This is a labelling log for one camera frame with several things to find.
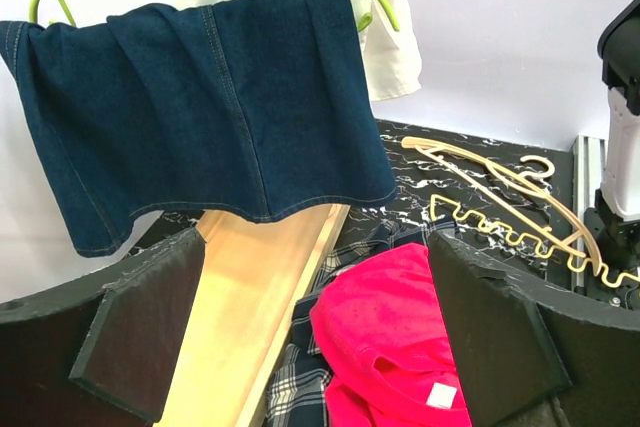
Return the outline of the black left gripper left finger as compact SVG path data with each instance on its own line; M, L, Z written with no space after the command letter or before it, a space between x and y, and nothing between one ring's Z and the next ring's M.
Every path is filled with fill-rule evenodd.
M200 282L194 228L1 305L4 426L151 426L163 415Z

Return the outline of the yellow wavy hanger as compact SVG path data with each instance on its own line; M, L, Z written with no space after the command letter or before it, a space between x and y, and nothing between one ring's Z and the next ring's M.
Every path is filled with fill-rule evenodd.
M575 274L585 273L595 263L588 254L578 255L574 248L561 247L559 241L551 240L548 235L540 236L529 232L518 233L513 226L499 219L488 218L484 213L466 209L459 201L440 194L432 194L430 197L429 216L432 220L437 218L436 207L438 205L452 207L452 217L456 222L466 223L470 219L477 221L476 229L486 235L503 234L504 241L511 247L520 246L530 242L533 245L533 255L539 259L548 260L556 251L567 254L566 267Z

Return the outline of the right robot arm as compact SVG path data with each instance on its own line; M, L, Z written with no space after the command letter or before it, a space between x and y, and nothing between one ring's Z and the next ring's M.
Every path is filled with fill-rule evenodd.
M639 267L639 0L605 27L597 53L609 106L607 154L595 195L602 223L597 242L611 269L630 274Z

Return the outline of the navy plaid skirt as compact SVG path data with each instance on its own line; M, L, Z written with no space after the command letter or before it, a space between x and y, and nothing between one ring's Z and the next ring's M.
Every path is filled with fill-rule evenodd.
M267 382L264 426L329 425L326 389L332 371L314 339L310 320L312 307L324 288L342 272L394 247L412 242L426 245L429 235L438 230L454 236L460 234L457 223L450 217L413 227L383 220L367 235L329 253L312 280L310 292L294 306L290 339L283 360Z

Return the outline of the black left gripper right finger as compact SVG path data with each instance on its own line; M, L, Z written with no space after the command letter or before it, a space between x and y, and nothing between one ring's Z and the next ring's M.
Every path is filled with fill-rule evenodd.
M504 264L448 233L429 262L475 426L636 426L639 314Z

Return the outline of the red t-shirt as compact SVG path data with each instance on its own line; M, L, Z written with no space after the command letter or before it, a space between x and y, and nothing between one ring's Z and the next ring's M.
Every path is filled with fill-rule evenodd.
M409 243L341 273L310 311L332 426L468 426L428 262Z

